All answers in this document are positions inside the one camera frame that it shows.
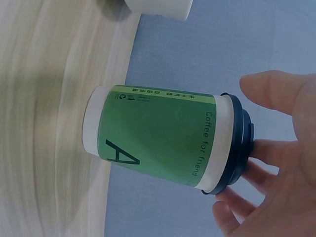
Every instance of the green label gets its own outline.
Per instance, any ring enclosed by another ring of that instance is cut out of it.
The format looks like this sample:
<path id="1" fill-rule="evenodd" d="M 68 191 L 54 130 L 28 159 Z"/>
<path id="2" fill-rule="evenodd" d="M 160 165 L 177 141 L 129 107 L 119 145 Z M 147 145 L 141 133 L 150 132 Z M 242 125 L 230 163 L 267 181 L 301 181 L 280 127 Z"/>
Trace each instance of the green label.
<path id="1" fill-rule="evenodd" d="M 103 107 L 101 158 L 195 187 L 212 151 L 216 104 L 212 95 L 115 86 Z"/>

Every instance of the green paper cup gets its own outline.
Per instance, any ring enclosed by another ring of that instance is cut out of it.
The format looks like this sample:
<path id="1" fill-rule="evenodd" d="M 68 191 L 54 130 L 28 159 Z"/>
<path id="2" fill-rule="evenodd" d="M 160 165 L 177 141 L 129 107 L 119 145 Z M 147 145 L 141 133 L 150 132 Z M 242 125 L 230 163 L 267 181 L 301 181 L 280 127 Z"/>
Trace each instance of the green paper cup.
<path id="1" fill-rule="evenodd" d="M 243 172 L 253 130 L 233 95 L 116 85 L 92 93 L 82 139 L 104 160 L 217 194 Z"/>

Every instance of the blue-gray surface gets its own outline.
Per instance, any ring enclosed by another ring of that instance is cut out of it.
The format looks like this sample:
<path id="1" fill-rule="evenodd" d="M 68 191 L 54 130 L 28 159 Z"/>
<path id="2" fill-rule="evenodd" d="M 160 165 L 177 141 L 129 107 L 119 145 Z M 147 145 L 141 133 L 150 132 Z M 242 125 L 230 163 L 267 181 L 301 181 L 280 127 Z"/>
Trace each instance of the blue-gray surface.
<path id="1" fill-rule="evenodd" d="M 247 101 L 238 81 L 269 69 L 315 72 L 315 10 L 315 0 L 195 0 L 186 22 L 142 16 L 126 84 L 226 91 L 251 114 L 256 138 L 295 139 L 291 118 Z M 243 180 L 233 188 L 257 204 L 263 198 Z M 199 190 L 113 165 L 105 236 L 219 237 L 213 203 Z"/>

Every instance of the light wood surface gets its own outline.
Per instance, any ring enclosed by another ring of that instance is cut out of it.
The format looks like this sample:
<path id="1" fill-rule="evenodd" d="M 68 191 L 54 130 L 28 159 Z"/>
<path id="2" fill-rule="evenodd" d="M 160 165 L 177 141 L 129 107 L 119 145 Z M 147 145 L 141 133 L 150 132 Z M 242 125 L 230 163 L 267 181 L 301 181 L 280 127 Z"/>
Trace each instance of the light wood surface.
<path id="1" fill-rule="evenodd" d="M 93 89 L 124 83 L 121 0 L 0 0 L 0 236 L 104 235 L 109 163 L 86 154 Z"/>

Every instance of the plastic lid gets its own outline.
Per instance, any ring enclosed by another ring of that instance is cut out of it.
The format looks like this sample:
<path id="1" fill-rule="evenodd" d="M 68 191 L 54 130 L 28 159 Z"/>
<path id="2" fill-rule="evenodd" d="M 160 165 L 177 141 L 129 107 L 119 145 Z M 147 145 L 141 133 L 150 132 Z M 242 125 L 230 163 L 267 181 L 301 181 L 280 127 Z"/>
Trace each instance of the plastic lid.
<path id="1" fill-rule="evenodd" d="M 235 183 L 246 168 L 249 155 L 253 150 L 254 126 L 251 123 L 248 112 L 242 109 L 239 99 L 234 95 L 229 95 L 234 107 L 234 129 L 231 149 L 227 163 L 215 189 L 204 194 L 218 194 L 228 185 Z"/>

